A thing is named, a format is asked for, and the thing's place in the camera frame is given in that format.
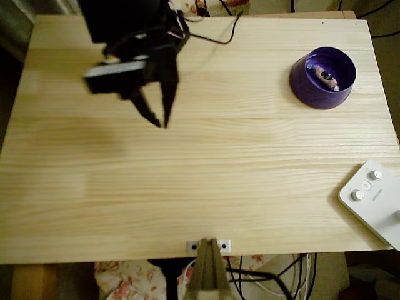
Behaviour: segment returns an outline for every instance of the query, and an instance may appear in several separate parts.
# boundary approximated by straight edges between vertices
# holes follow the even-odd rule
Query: white button
[[[364,193],[358,189],[355,189],[353,192],[351,192],[351,197],[354,201],[361,201],[364,199]]]
[[[369,191],[372,186],[371,186],[371,183],[369,183],[368,181],[363,181],[361,183],[361,187],[362,187],[362,189]]]
[[[371,178],[373,180],[377,180],[377,179],[381,179],[382,178],[382,172],[378,171],[378,170],[372,171],[371,173],[369,173],[369,175],[371,176]]]

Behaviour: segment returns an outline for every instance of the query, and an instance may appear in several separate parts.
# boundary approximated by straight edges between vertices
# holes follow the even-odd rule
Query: white control panel
[[[341,189],[339,200],[382,241],[400,251],[400,179],[366,161]]]

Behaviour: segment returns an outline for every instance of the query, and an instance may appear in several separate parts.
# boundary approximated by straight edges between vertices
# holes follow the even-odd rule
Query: black cable
[[[295,13],[295,7],[294,7],[294,0],[290,0],[290,12],[291,13]]]
[[[296,300],[296,297],[299,294],[300,287],[301,287],[301,277],[303,275],[303,257],[300,259],[300,271],[299,271],[299,282],[297,283],[296,292],[294,293],[293,300]]]
[[[400,33],[400,30],[393,32],[393,33],[389,33],[389,34],[383,34],[382,36],[371,36],[373,39],[381,39],[381,38],[388,38],[389,36],[395,36],[397,34]]]
[[[243,11],[241,11],[241,12],[237,15],[237,18],[236,18],[236,20],[235,20],[235,23],[233,23],[231,38],[230,38],[228,41],[226,41],[226,42],[217,41],[217,40],[215,40],[215,39],[210,39],[209,37],[200,36],[200,35],[194,34],[194,33],[190,33],[190,35],[191,35],[191,36],[194,36],[195,38],[205,39],[206,41],[213,42],[213,43],[217,43],[217,44],[220,44],[220,45],[227,45],[227,44],[229,44],[229,43],[233,40],[233,36],[234,36],[234,34],[235,34],[236,23],[239,21],[239,18],[241,17],[242,14],[243,14]]]
[[[222,6],[224,6],[224,9],[226,10],[226,12],[230,15],[233,16],[232,12],[229,10],[228,5],[226,5],[226,3],[223,0],[219,0],[219,2],[221,2]]]
[[[240,264],[239,264],[239,289],[240,289],[240,293],[243,294],[242,292],[242,265],[243,265],[243,255],[240,257]]]
[[[227,265],[229,266],[229,268],[227,268],[226,270],[232,269],[231,260],[229,259],[229,256],[226,257],[226,261],[227,261]],[[232,276],[232,279],[235,279],[234,276],[233,276],[233,272],[232,272],[232,271],[231,271],[231,276]],[[241,298],[242,300],[245,300],[245,298],[243,297],[242,292],[239,290],[239,287],[238,287],[238,285],[236,284],[236,281],[234,281],[234,283],[235,283],[235,288],[236,288],[237,292],[238,292],[239,295],[240,295],[240,298]]]
[[[232,269],[232,268],[227,268],[227,271],[230,271],[232,273],[238,273],[239,270],[237,269]],[[265,278],[269,278],[269,280],[274,280],[277,285],[281,288],[283,294],[285,295],[287,300],[293,300],[292,295],[290,294],[288,288],[285,286],[285,284],[283,283],[283,281],[281,281],[281,278],[279,278],[278,275],[275,275],[273,273],[270,272],[256,272],[256,271],[247,271],[247,270],[242,270],[241,271],[242,274],[246,274],[246,275],[253,275],[253,276],[263,276]]]
[[[369,16],[370,14],[376,13],[377,11],[380,11],[382,8],[385,8],[386,6],[388,6],[389,4],[391,4],[394,0],[389,0],[388,2],[382,4],[381,6],[379,6],[378,8],[374,9],[373,11],[369,11],[366,12],[365,14],[362,14],[358,17],[358,19],[361,19],[363,17]]]
[[[281,277],[283,274],[285,274],[286,272],[288,272],[298,261],[301,261],[302,258],[304,256],[306,256],[307,254],[301,254],[298,258],[296,258],[288,267],[286,267],[285,270],[283,270],[282,272],[280,272],[278,274],[279,277]]]
[[[310,297],[311,297],[311,293],[313,292],[316,276],[317,276],[317,254],[315,254],[315,256],[314,256],[314,274],[312,275],[312,281],[311,281],[311,285],[310,285],[309,291],[306,296],[306,300],[310,299]]]
[[[298,261],[300,261],[306,254],[300,255],[297,259],[295,259],[288,267],[286,267],[283,271],[281,271],[277,276],[281,277],[283,274],[288,272]],[[232,269],[229,267],[226,269],[229,272],[234,272],[238,273],[240,270],[238,269]],[[241,274],[246,274],[246,275],[253,275],[257,277],[262,277],[260,279],[242,279],[242,282],[250,282],[250,281],[270,281],[272,280],[271,278],[265,277],[264,272],[257,272],[257,271],[246,271],[246,270],[241,270]]]

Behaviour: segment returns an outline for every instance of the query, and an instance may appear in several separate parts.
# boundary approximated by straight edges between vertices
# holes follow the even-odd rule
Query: metal bracket
[[[186,252],[190,255],[197,256],[198,249],[200,246],[200,241],[187,241],[186,242]],[[229,254],[232,252],[232,242],[230,239],[218,239],[217,240],[219,252],[221,254]]]

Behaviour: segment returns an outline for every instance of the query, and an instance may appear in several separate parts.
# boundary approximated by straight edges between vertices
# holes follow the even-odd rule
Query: white cable
[[[183,38],[185,38],[185,32],[183,31],[183,26],[182,26],[181,20],[179,20],[178,11],[176,10],[173,2],[169,1],[168,3],[172,6],[172,9],[175,10],[177,23],[179,24],[179,27],[181,28]]]
[[[302,284],[301,284],[301,286],[300,286],[300,288],[299,288],[299,293],[301,292],[302,288],[306,285],[306,281],[307,281],[307,277],[306,277],[306,279],[302,282]],[[265,290],[265,291],[266,291],[267,293],[269,293],[269,294],[275,295],[275,296],[277,296],[277,297],[285,297],[285,296],[286,296],[285,294],[281,294],[280,292],[274,292],[274,291],[268,289],[266,286],[262,285],[262,284],[261,284],[260,282],[258,282],[258,281],[255,281],[254,283],[257,284],[261,289]]]
[[[170,34],[170,35],[172,35],[172,36],[174,36],[175,38],[178,38],[178,39],[184,39],[183,36],[178,36],[176,33],[173,33],[172,31],[168,31],[168,34]]]
[[[183,279],[182,279],[182,297],[181,299],[183,299],[185,297],[186,294],[186,283],[185,283],[185,279],[186,279],[186,275],[188,274],[188,270],[189,268],[194,264],[196,260],[193,259],[186,267],[185,271],[183,272]]]
[[[304,300],[306,300],[307,293],[308,293],[308,281],[309,281],[310,272],[311,272],[311,255],[309,253],[307,253],[306,258],[307,258],[307,269],[306,269],[306,285],[304,287]]]

